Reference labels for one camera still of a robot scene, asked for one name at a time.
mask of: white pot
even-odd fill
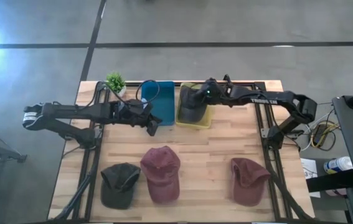
[[[126,93],[126,86],[124,86],[121,91],[118,93],[118,96],[122,97]]]

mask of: wooden tabletop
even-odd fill
[[[268,91],[283,91],[279,80],[263,81]],[[96,82],[81,82],[77,104],[87,104]],[[128,87],[124,98],[134,98],[136,88]],[[176,88],[175,102],[179,101]],[[170,205],[157,205],[150,199],[147,180],[143,173],[138,180],[131,208],[114,210],[100,201],[102,177],[97,175],[92,205],[91,222],[250,222],[272,221],[273,210],[268,186],[264,197],[255,207],[244,207],[230,199],[230,160],[244,157],[265,166],[253,104],[245,106],[213,106],[214,114],[209,129],[189,129],[161,126],[154,137],[145,128],[128,125],[106,125],[101,146],[98,171],[113,164],[139,162],[150,148],[169,146],[180,158],[180,196]],[[275,118],[281,123],[288,112],[274,106]],[[73,120],[78,128],[87,128],[89,121]],[[64,152],[77,147],[75,141],[66,143]],[[314,216],[298,150],[284,146],[280,150],[287,188],[304,211]],[[49,218],[58,215],[75,193],[82,163],[83,150],[65,156],[60,165]],[[81,217],[85,211],[86,193],[82,198]],[[282,198],[278,201],[283,216]]]

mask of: gray floor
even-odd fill
[[[0,44],[89,43],[100,0],[0,1]],[[353,41],[353,0],[112,0],[98,40],[105,42]],[[0,50],[0,137],[24,154],[0,175],[0,223],[46,219],[64,142],[49,131],[26,131],[23,107],[72,104],[87,49]],[[285,90],[319,103],[353,94],[353,47],[224,49],[96,49],[88,80],[120,71],[128,80],[222,78],[282,80]],[[319,106],[318,118],[329,105]],[[330,152],[307,149],[305,158],[347,154],[340,134]],[[306,147],[307,140],[298,141]],[[331,198],[314,200],[316,215]]]

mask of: maroon baseball cap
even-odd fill
[[[258,205],[270,173],[261,165],[246,158],[232,159],[232,198],[244,206]]]
[[[150,149],[140,161],[141,170],[147,177],[151,200],[167,203],[179,197],[179,176],[181,166],[178,156],[168,146]]]

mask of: blue plastic bin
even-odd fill
[[[158,96],[151,102],[151,113],[162,119],[160,126],[171,126],[175,123],[175,84],[174,82],[158,82]],[[157,84],[147,82],[141,87],[141,97],[150,100],[157,93]]]

